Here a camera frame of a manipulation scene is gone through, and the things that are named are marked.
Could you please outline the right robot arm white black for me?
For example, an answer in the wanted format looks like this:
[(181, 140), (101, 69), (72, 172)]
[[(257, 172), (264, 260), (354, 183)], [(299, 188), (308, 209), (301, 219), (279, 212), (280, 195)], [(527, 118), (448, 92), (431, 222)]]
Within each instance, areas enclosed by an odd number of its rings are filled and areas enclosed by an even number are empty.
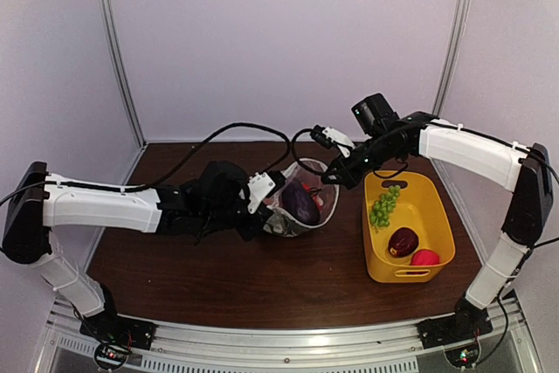
[(321, 175), (326, 184), (352, 189), (388, 160), (413, 155), (458, 166), (511, 192), (497, 245), (447, 323), (453, 338), (466, 339), (480, 326), (480, 313), (539, 245), (556, 180), (547, 149), (539, 143), (505, 142), (425, 112), (401, 118), (381, 93), (356, 103), (352, 113), (369, 138), (355, 147), (342, 145), (341, 154)]

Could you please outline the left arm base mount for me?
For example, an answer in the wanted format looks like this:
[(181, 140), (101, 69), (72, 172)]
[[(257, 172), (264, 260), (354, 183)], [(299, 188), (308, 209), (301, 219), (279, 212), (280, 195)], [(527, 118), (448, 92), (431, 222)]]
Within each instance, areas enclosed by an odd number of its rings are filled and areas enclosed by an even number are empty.
[(151, 321), (128, 318), (109, 311), (89, 317), (79, 312), (76, 315), (80, 321), (79, 332), (82, 335), (124, 349), (151, 349), (156, 330), (156, 325)]

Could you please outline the purple toy eggplant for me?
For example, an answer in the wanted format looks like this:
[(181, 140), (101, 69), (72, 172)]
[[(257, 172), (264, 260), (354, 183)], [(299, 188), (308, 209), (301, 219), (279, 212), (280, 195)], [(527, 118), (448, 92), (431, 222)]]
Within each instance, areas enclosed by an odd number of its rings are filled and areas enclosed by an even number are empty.
[(281, 193), (283, 208), (303, 224), (316, 225), (320, 221), (320, 211), (313, 199), (299, 182), (288, 184)]

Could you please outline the clear polka dot zip bag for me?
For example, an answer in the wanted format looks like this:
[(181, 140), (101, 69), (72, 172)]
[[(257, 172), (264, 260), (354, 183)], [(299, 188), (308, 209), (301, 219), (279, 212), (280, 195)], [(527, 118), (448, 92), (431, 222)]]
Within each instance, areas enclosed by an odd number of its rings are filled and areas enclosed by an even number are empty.
[(322, 228), (335, 213), (340, 187), (324, 184), (319, 175), (294, 162), (281, 175), (286, 183), (264, 200), (272, 215), (266, 220), (264, 232), (294, 238)]

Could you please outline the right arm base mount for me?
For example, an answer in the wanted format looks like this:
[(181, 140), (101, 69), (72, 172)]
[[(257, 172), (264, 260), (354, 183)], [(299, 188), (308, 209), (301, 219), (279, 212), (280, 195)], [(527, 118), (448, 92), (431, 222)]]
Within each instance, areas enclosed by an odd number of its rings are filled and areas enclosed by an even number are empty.
[(477, 313), (457, 310), (439, 318), (425, 319), (417, 324), (417, 330), (423, 348), (431, 349), (489, 334), (493, 324), (485, 309)]

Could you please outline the red toy cherries bunch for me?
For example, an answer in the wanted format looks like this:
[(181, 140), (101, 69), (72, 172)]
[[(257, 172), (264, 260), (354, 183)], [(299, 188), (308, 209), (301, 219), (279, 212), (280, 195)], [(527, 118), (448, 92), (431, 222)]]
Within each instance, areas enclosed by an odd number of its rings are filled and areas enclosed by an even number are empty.
[(302, 183), (301, 185), (304, 188), (304, 190), (307, 192), (307, 194), (313, 199), (317, 209), (321, 211), (324, 206), (324, 200), (321, 198), (322, 188), (311, 187), (306, 183)]

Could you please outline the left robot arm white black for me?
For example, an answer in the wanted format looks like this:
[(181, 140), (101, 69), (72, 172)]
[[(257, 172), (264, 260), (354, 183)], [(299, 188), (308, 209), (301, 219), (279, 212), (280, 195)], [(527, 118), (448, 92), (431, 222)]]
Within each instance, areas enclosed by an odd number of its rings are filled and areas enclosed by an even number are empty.
[(36, 267), (53, 290), (69, 300), (108, 342), (126, 332), (109, 293), (63, 253), (54, 227), (113, 227), (196, 239), (233, 229), (249, 240), (270, 212), (263, 202), (278, 187), (268, 174), (248, 176), (230, 162), (211, 162), (180, 186), (148, 187), (87, 183), (48, 172), (34, 162), (17, 189), (3, 199), (7, 214), (2, 251), (11, 261)]

